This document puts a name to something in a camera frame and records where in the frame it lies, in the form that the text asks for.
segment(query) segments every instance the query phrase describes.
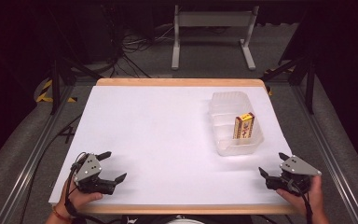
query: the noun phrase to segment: white paper sheet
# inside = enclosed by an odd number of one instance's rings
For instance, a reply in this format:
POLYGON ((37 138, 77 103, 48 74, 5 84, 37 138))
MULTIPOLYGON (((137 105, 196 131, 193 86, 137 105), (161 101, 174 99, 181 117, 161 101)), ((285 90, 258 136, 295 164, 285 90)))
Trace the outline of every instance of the white paper sheet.
POLYGON ((95 204, 286 204, 258 171, 278 175, 278 153, 292 155, 263 88, 93 87, 49 202, 78 154, 105 151, 99 177, 127 177, 95 204), (217 154, 208 106, 219 91, 248 95, 265 138, 254 154, 217 154))

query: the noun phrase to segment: bracelet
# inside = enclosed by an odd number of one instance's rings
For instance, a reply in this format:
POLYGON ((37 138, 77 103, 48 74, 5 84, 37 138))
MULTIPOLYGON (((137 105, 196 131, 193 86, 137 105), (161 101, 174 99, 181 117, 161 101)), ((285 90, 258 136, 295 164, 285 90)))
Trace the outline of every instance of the bracelet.
POLYGON ((53 214, 54 216, 56 216, 57 218, 59 218, 60 220, 70 224, 72 223, 72 219, 71 218, 67 218, 67 217, 62 217, 58 212, 57 210, 55 209, 55 206, 52 206, 51 209, 53 210, 53 214))

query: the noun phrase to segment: dark background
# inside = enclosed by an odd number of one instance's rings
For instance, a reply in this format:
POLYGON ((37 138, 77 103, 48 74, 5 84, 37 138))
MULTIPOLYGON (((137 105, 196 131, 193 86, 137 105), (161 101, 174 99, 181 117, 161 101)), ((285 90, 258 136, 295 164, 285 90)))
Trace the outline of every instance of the dark background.
MULTIPOLYGON (((324 12, 321 18, 325 21, 319 21, 321 25, 330 26, 315 60, 316 74, 358 152, 358 4, 353 1, 337 4, 334 10, 324 12)), ((153 27, 172 22, 172 13, 167 13, 166 7, 148 7, 147 10, 123 7, 121 12, 126 12, 126 17, 123 21, 113 20, 112 30, 103 25, 109 23, 106 17, 96 11, 97 8, 80 6, 52 7, 48 11, 31 1, 0 2, 0 148, 36 106, 34 91, 49 76, 48 70, 56 55, 80 63, 109 60, 117 57, 109 52, 117 53, 119 43, 112 45, 110 39, 112 35, 117 36, 115 32, 121 22, 149 38, 154 34, 153 27), (95 18, 94 22, 100 22, 100 26, 85 22, 85 18, 91 17, 95 18)), ((257 25, 299 22, 303 15, 303 7, 261 7, 257 25)), ((307 33, 309 27, 301 30, 292 39, 290 53, 286 54, 288 59, 303 53, 311 41, 307 33)))

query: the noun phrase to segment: open plastic container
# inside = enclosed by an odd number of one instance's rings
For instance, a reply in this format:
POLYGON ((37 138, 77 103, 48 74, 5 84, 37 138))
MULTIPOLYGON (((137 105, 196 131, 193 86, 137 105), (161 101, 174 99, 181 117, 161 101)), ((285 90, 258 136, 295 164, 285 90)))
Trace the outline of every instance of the open plastic container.
POLYGON ((221 156, 252 154, 264 140, 257 114, 254 112, 248 96, 242 91, 215 92, 210 102, 209 114, 217 152, 221 156), (234 139, 235 118, 249 112, 255 115, 252 136, 234 139))

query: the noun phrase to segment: small cardboard box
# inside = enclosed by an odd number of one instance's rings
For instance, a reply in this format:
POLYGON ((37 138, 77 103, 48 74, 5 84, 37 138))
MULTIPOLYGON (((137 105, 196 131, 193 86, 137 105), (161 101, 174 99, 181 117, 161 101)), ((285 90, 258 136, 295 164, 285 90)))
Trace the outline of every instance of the small cardboard box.
POLYGON ((233 138, 250 138, 252 136, 254 122, 255 115, 250 112, 236 117, 233 138))

